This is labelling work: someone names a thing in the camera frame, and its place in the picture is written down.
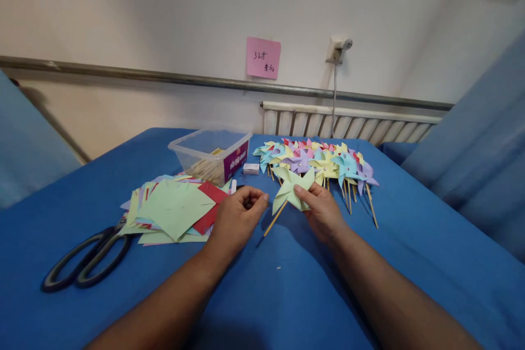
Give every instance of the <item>purple label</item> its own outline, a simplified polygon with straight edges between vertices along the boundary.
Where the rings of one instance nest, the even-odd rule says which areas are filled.
[[[237,150],[224,159],[224,182],[227,182],[248,159],[248,143],[246,141]]]

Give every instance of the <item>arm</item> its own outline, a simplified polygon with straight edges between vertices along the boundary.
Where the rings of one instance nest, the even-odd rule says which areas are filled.
[[[476,340],[427,294],[396,271],[343,220],[332,195],[314,183],[296,186],[312,230],[326,243],[381,345],[388,349],[480,349]]]
[[[268,197],[249,186],[227,197],[202,250],[87,348],[181,348],[215,286],[251,237]]]

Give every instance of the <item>radiator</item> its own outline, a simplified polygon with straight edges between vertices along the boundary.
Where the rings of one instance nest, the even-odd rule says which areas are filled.
[[[264,134],[329,138],[332,107],[262,101]],[[421,142],[441,121],[438,116],[335,108],[335,138],[383,142]]]

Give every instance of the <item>clear plastic container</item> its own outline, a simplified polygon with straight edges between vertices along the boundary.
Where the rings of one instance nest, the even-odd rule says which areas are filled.
[[[218,187],[230,180],[248,158],[252,133],[198,130],[170,142],[184,172]]]

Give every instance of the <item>stack of paper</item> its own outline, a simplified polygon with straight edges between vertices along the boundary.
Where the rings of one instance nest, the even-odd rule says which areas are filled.
[[[128,212],[120,234],[142,234],[138,243],[145,246],[206,242],[229,186],[219,189],[188,175],[157,177],[122,204]]]

